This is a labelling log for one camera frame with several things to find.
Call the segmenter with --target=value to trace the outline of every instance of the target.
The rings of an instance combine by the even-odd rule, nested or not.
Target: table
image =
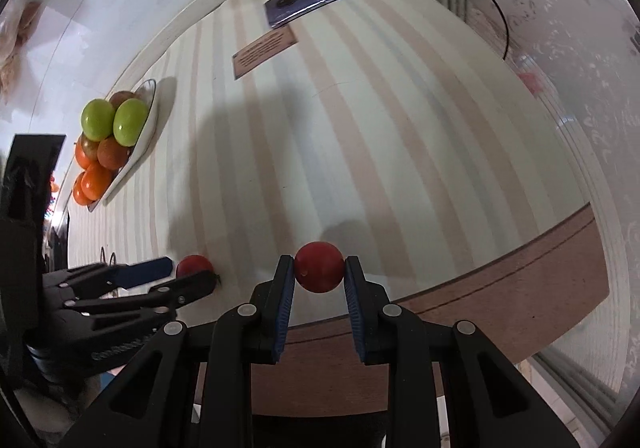
[[[222,277],[185,308],[216,319],[313,240],[358,255],[392,299],[494,261],[586,203],[546,109],[435,0],[340,0],[291,23],[293,47],[235,80],[268,31],[228,0],[150,68],[159,125],[106,206],[71,205],[70,265],[190,253]],[[296,288],[291,324],[346,312]]]

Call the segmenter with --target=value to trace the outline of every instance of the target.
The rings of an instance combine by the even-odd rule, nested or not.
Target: fruit bowl
[[[107,204],[109,196],[113,193],[118,184],[120,184],[120,182],[126,177],[129,170],[139,162],[140,158],[145,154],[146,149],[148,149],[151,139],[154,137],[156,123],[158,123],[158,103],[154,102],[156,98],[156,81],[146,80],[140,87],[138,87],[138,89],[136,89],[134,94],[136,95],[136,98],[146,102],[149,107],[149,114],[146,117],[145,125],[142,127],[140,137],[133,147],[127,163],[125,163],[124,167],[118,171],[102,197],[97,201],[92,202],[87,207],[89,212],[93,212],[100,202],[102,204]]]

